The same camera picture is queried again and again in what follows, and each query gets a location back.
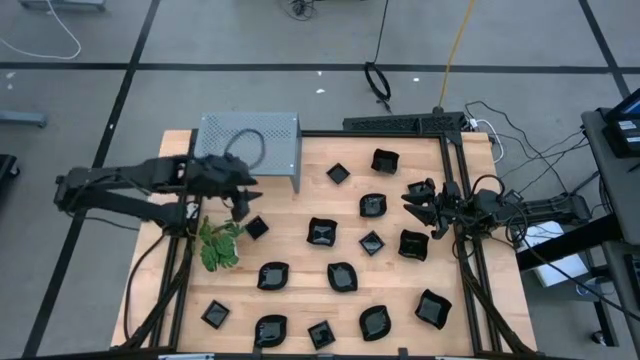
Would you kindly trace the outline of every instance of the concrete floor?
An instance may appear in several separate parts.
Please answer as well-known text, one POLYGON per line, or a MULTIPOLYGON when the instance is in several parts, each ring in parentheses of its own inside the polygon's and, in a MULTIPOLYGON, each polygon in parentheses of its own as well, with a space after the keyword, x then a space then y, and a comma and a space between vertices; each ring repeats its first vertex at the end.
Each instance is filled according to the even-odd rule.
MULTIPOLYGON (((127 63, 150 4, 151 0, 110 0, 106 13, 60 12, 83 46, 73 63, 127 63)), ((635 36, 640 30, 635 21, 640 2, 589 4, 617 64, 640 66, 635 36)), ((466 5, 464 0, 392 1, 378 63, 445 64, 466 5)), ((360 64, 373 59, 383 0, 331 0, 317 3, 317 8, 315 18, 297 22, 287 18, 275 0, 162 0, 141 62, 360 64)), ((24 10, 13 0, 0 2, 0 36, 29 51, 74 51, 53 17, 24 10)), ((70 220, 51 203, 55 176, 92 163, 126 69, 5 66, 34 61, 40 60, 0 46, 0 108, 45 112, 50 121, 45 129, 0 127, 0 153, 17 155, 22 167, 0 212, 0 358, 22 354, 69 229, 70 220)), ((477 1, 455 64, 608 65, 578 0, 477 1)), ((607 71, 500 71, 453 73, 445 109, 458 111, 466 102, 484 100, 507 112, 534 145, 544 148, 577 131, 581 112, 621 100, 607 71)), ((441 72, 385 74, 393 89, 394 113, 428 112, 436 104, 441 72)), ((640 75, 625 75, 624 80, 632 91, 640 86, 640 75)), ((105 165, 155 156, 165 129, 197 127, 200 114, 207 111, 296 111, 303 129, 340 129, 344 117, 385 115, 359 70, 137 71, 105 165), (325 91, 319 94, 318 89, 325 91)), ((491 121, 499 133, 517 135, 499 115, 481 107, 472 111, 491 121)), ((516 143, 504 141, 506 155, 497 164, 499 174, 526 160, 516 143)), ((556 168, 571 189, 596 167, 587 147, 569 153, 556 168)), ((544 170, 544 163, 535 162, 505 182, 521 189, 544 170)), ((546 198, 561 191, 547 174, 524 195, 546 198)), ((590 205, 600 203, 596 182, 582 194, 590 205)), ((117 219, 135 225, 131 219, 117 219)), ((107 349, 135 236, 103 224, 84 224, 39 355, 107 349)), ((539 283, 530 274, 523 280, 541 351, 585 359, 634 356, 625 323, 615 311, 620 347, 595 345, 588 339, 598 330, 590 303, 558 301, 538 291, 539 283)))

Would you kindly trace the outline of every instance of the black bowl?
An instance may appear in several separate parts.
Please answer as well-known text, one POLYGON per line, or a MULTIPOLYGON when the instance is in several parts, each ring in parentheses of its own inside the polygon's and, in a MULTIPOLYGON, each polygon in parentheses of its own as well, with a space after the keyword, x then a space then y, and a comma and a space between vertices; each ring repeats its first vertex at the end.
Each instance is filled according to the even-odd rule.
POLYGON ((391 331, 391 318, 387 307, 370 307, 360 315, 360 330, 364 341, 375 341, 385 337, 391 331))
POLYGON ((258 273, 258 289, 280 290, 289 280, 289 264, 270 262, 262 265, 258 273))
POLYGON ((422 293, 415 314, 420 320, 442 330, 447 323, 447 315, 451 310, 451 302, 427 289, 422 293))
POLYGON ((259 348, 274 347, 282 344, 287 337, 287 317, 267 315, 256 323, 253 344, 259 348))
POLYGON ((362 245, 364 251, 366 251, 369 256, 373 256, 373 254, 382 249, 384 242, 375 231, 372 231, 360 240, 360 245, 362 245))
POLYGON ((269 230, 267 224, 264 223, 264 220, 260 216, 256 216, 253 220, 249 221, 247 225, 244 226, 247 229, 247 233, 253 240, 257 240, 260 236, 269 230))
POLYGON ((387 212, 387 196, 367 194, 360 199, 360 216, 379 217, 387 212))
POLYGON ((307 242, 314 245, 333 246, 336 242, 338 223, 330 219, 311 218, 307 242))
POLYGON ((207 324, 213 326, 214 329, 218 329, 227 318, 227 315, 229 315, 229 309, 213 300, 200 318, 207 324))
POLYGON ((429 237, 423 233, 402 230, 400 234, 400 249, 398 254, 410 258, 425 261, 427 258, 427 244, 429 237))
POLYGON ((337 185, 340 185, 341 182, 345 181, 350 174, 349 170, 345 169, 345 167, 340 163, 333 165, 333 167, 327 171, 327 175, 329 175, 331 180, 333 180, 337 185))
POLYGON ((375 171, 380 171, 387 174, 395 174, 398 170, 398 159, 400 155, 393 151, 385 151, 382 149, 376 149, 373 153, 373 162, 371 168, 375 171))
POLYGON ((319 350, 332 342, 336 341, 333 332, 327 321, 323 321, 318 325, 314 325, 308 329, 311 341, 316 350, 319 350))
POLYGON ((358 276, 356 270, 349 263, 329 264, 327 276, 331 288, 337 292, 358 290, 358 276))

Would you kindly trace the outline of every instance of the perforated metal box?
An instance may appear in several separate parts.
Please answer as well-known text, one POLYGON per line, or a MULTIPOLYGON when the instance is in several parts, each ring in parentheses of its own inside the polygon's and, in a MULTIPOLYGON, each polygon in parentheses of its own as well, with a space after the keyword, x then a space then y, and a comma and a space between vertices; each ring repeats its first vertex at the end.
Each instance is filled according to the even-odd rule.
MULTIPOLYGON (((205 113, 200 121, 194 155, 221 156, 231 138, 243 129, 254 129, 265 141, 265 157, 251 170, 254 176, 289 176, 296 193, 300 191, 302 138, 297 113, 205 113)), ((229 152, 247 164, 260 155, 260 139, 245 133, 229 152)))

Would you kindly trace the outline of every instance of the wooden tabletop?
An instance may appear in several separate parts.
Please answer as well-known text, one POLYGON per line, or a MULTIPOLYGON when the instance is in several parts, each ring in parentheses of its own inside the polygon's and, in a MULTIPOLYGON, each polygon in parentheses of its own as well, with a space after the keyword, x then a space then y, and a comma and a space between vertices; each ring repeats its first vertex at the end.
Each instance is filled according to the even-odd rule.
MULTIPOLYGON (((184 154, 190 131, 167 131, 160 156, 184 154)), ((490 143, 486 134, 463 134, 465 156, 473 183, 483 174, 494 174, 490 143)), ((450 149, 454 175, 459 179, 455 153, 450 149)), ((240 261, 233 269, 209 273, 200 262, 199 247, 193 259, 182 331, 178 350, 183 352, 242 352, 253 348, 255 323, 262 316, 281 314, 288 318, 287 339, 265 353, 315 353, 307 329, 324 320, 329 322, 336 341, 320 352, 336 354, 397 354, 405 347, 412 355, 472 355, 462 280, 457 260, 451 253, 453 232, 441 240, 429 241, 425 262, 398 255, 399 236, 403 229, 429 233, 430 228, 409 215, 400 195, 410 183, 427 177, 438 189, 444 181, 440 147, 432 139, 397 138, 304 138, 301 191, 294 194, 288 178, 258 178, 252 190, 264 195, 251 202, 251 214, 245 221, 260 215, 270 230, 257 241, 243 235, 238 239, 240 261), (400 154, 399 170, 394 176, 377 174, 370 168, 376 148, 400 154), (340 162, 351 176, 339 186, 331 182, 326 171, 340 162), (387 213, 377 219, 359 216, 358 201, 368 193, 387 195, 387 213), (306 242, 311 217, 333 219, 338 223, 337 239, 331 248, 306 242), (358 240, 375 230, 385 242, 374 256, 362 249, 358 240), (256 288, 258 270, 271 261, 290 265, 289 281, 279 291, 256 288), (336 293, 327 280, 327 264, 348 262, 358 275, 359 289, 336 293), (425 289, 447 298, 453 307, 445 327, 435 327, 414 315, 425 289), (231 310, 220 329, 215 330, 200 319, 216 300, 231 310), (386 305, 392 321, 391 332, 384 338, 365 342, 358 318, 373 305, 386 305)), ((480 187, 497 189, 492 181, 480 187)), ((153 201, 175 201, 175 196, 152 196, 153 201)), ((206 200, 202 216, 214 223, 230 217, 220 199, 206 200)), ((502 236, 500 231, 494 234, 502 236)), ((137 258, 157 240, 160 230, 142 224, 132 259, 137 258)), ((132 331, 155 304, 161 281, 168 241, 162 243, 140 266, 132 284, 129 329, 132 331)), ((513 250, 494 240, 484 241, 491 291, 495 306, 525 344, 536 348, 527 304, 513 250)), ((476 302, 485 349, 489 348, 485 316, 476 302)), ((124 341, 122 308, 112 343, 124 341)), ((168 340, 173 306, 165 313, 161 344, 168 340)))

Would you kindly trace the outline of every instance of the green plant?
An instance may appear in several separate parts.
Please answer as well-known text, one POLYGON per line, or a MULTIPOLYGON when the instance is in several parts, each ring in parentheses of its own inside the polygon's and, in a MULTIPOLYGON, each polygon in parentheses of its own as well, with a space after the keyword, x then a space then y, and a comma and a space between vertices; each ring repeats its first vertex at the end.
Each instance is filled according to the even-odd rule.
POLYGON ((209 223, 209 217, 205 216, 198 235, 202 240, 200 258, 204 267, 210 271, 216 271, 218 266, 227 269, 238 263, 235 253, 235 239, 244 232, 244 227, 229 219, 219 227, 213 227, 209 223))

